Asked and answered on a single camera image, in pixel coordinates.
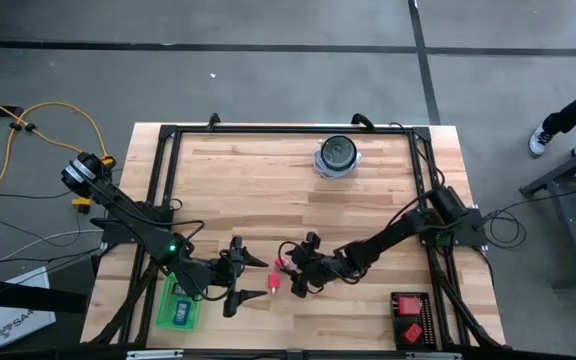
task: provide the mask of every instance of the wooden table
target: wooden table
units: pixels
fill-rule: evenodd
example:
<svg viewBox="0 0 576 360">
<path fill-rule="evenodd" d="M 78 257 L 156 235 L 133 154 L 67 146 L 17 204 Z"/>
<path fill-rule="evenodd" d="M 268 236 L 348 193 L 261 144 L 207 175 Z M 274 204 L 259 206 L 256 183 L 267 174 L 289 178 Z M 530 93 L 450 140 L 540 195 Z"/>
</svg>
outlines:
<svg viewBox="0 0 576 360">
<path fill-rule="evenodd" d="M 121 189 L 135 200 L 146 197 L 160 125 L 135 124 L 121 179 Z M 471 205 L 455 127 L 430 129 L 437 166 L 446 174 L 446 183 Z M 325 137 L 184 134 L 173 197 L 184 203 L 175 220 L 206 221 L 205 229 L 193 238 L 193 256 L 217 257 L 218 249 L 227 248 L 233 235 L 241 235 L 253 255 L 272 264 L 280 242 L 300 242 L 308 231 L 316 231 L 322 238 L 322 251 L 330 253 L 349 241 L 374 235 L 416 197 L 405 137 L 350 135 L 363 156 L 359 168 L 346 178 L 324 180 L 313 170 L 312 156 L 318 140 Z M 164 161 L 157 199 L 161 198 L 166 164 Z M 187 234 L 190 229 L 174 230 Z M 126 296 L 134 252 L 134 245 L 119 245 L 102 260 L 82 341 L 99 333 Z M 464 301 L 489 334 L 504 342 L 486 263 L 469 248 L 456 248 L 455 261 Z M 265 290 L 270 271 L 272 267 L 247 268 L 238 288 Z M 382 254 L 358 285 L 336 281 L 318 295 L 299 299 L 290 293 L 287 275 L 281 276 L 282 286 L 276 294 L 243 303 L 233 318 L 222 317 L 222 302 L 203 302 L 196 330 L 185 333 L 154 327 L 163 285 L 160 274 L 148 346 L 392 350 L 390 292 L 423 291 L 432 299 L 428 260 L 417 237 Z M 223 291 L 210 289 L 213 295 Z M 141 309 L 140 302 L 131 339 Z M 450 305 L 447 313 L 451 335 L 458 341 Z"/>
</svg>

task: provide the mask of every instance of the concrete floor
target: concrete floor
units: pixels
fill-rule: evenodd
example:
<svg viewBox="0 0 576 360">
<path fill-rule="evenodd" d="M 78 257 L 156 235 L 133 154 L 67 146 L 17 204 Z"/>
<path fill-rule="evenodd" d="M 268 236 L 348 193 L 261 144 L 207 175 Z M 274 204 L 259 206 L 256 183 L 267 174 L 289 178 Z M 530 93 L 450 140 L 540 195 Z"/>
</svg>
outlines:
<svg viewBox="0 0 576 360">
<path fill-rule="evenodd" d="M 428 46 L 576 48 L 576 0 L 419 0 Z M 405 0 L 0 1 L 0 37 L 214 44 L 414 46 Z M 539 122 L 576 97 L 576 57 L 430 56 L 441 124 L 458 127 L 473 196 L 484 212 L 518 201 L 517 189 L 562 162 L 576 128 L 539 160 L 527 140 Z M 374 122 L 428 124 L 417 55 L 225 52 L 99 52 L 0 49 L 0 102 L 68 101 L 92 114 L 123 161 L 136 121 Z M 70 111 L 33 115 L 55 138 L 98 152 L 88 124 Z M 0 166 L 8 122 L 0 120 Z M 0 192 L 64 191 L 72 153 L 20 134 Z M 76 230 L 69 197 L 0 198 L 0 219 L 41 235 Z M 576 292 L 554 279 L 576 274 L 574 248 L 549 202 L 516 208 L 528 240 L 491 249 L 508 344 L 576 355 Z M 82 227 L 91 226 L 81 219 Z M 32 241 L 0 226 L 0 257 Z M 93 247 L 38 245 L 25 257 Z M 0 279 L 36 264 L 1 264 Z"/>
</svg>

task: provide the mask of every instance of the yellow cable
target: yellow cable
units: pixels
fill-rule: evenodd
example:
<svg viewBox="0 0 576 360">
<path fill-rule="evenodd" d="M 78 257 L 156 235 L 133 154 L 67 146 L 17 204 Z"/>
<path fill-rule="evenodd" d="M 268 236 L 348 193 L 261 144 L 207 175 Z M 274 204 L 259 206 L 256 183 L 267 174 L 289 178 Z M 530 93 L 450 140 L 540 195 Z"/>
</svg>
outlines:
<svg viewBox="0 0 576 360">
<path fill-rule="evenodd" d="M 41 107 L 44 106 L 62 106 L 62 107 L 67 107 L 70 108 L 72 110 L 77 111 L 79 114 L 83 115 L 86 119 L 88 119 L 88 121 L 90 122 L 90 124 L 92 125 L 92 127 L 95 129 L 95 132 L 97 133 L 97 138 L 99 139 L 99 145 L 101 146 L 101 151 L 103 152 L 104 156 L 108 156 L 108 153 L 106 151 L 106 145 L 104 144 L 104 140 L 103 137 L 101 136 L 101 131 L 99 131 L 99 127 L 97 126 L 97 124 L 95 123 L 95 120 L 93 120 L 93 118 L 88 115 L 85 111 L 79 109 L 78 107 L 68 104 L 68 103 L 63 103 L 63 102 L 46 102 L 46 103 L 41 103 L 41 104 L 37 104 L 34 106 L 29 107 L 28 109 L 26 109 L 20 116 L 17 116 L 13 113 L 11 113 L 10 111 L 6 110 L 6 108 L 4 108 L 3 106 L 0 105 L 0 110 L 3 111 L 4 113 L 8 114 L 8 116 L 12 117 L 13 119 L 15 119 L 17 121 L 17 124 L 23 124 L 23 125 L 28 125 L 28 123 L 26 121 L 24 121 L 25 117 L 32 111 L 39 109 Z M 12 150 L 12 142 L 13 139 L 16 135 L 17 131 L 12 129 L 10 130 L 10 135 L 8 135 L 8 142 L 6 144 L 6 155 L 5 155 L 5 159 L 4 159 L 4 165 L 1 169 L 1 173 L 0 173 L 0 184 L 1 181 L 4 178 L 4 175 L 6 175 L 6 170 L 8 169 L 8 163 L 10 161 L 10 152 Z M 70 149 L 73 150 L 77 153 L 81 153 L 82 151 L 72 145 L 66 144 L 66 143 L 62 143 L 59 141 L 55 141 L 50 139 L 49 137 L 45 136 L 44 134 L 40 133 L 37 130 L 33 130 L 33 133 L 37 136 L 39 136 L 41 139 L 43 139 L 44 141 L 48 142 L 49 144 L 53 144 L 56 146 L 60 146 L 66 149 Z"/>
</svg>

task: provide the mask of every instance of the red object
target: red object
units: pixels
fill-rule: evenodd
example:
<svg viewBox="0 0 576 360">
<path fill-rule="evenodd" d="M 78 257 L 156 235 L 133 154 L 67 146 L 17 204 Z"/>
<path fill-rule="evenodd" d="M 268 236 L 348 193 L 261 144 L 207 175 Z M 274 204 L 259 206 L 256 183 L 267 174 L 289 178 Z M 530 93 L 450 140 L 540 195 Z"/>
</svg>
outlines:
<svg viewBox="0 0 576 360">
<path fill-rule="evenodd" d="M 283 267 L 288 267 L 288 260 L 286 260 L 286 258 L 284 257 L 278 257 L 275 259 L 275 266 L 279 269 L 283 268 Z"/>
<path fill-rule="evenodd" d="M 406 339 L 409 343 L 414 343 L 417 341 L 419 335 L 421 335 L 422 332 L 423 330 L 421 329 L 421 326 L 417 325 L 417 323 L 413 323 L 404 333 L 404 339 Z"/>
<path fill-rule="evenodd" d="M 418 316 L 421 313 L 421 304 L 418 298 L 399 298 L 399 315 L 415 315 Z"/>
<path fill-rule="evenodd" d="M 280 283 L 279 273 L 268 274 L 268 289 L 270 289 L 273 294 L 275 293 L 275 289 L 279 289 Z"/>
</svg>

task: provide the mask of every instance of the pink object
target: pink object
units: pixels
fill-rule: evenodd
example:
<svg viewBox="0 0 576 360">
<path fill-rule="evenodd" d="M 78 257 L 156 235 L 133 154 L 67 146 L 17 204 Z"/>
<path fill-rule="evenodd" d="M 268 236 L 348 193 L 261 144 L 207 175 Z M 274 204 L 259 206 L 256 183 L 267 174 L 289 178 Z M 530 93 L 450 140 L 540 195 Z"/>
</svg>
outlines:
<svg viewBox="0 0 576 360">
<path fill-rule="evenodd" d="M 279 289 L 280 283 L 279 273 L 268 274 L 268 289 L 270 289 L 273 294 L 275 293 L 275 289 Z"/>
<path fill-rule="evenodd" d="M 285 257 L 278 257 L 275 259 L 275 266 L 277 266 L 279 269 L 284 268 L 284 267 L 288 267 L 288 260 Z"/>
</svg>

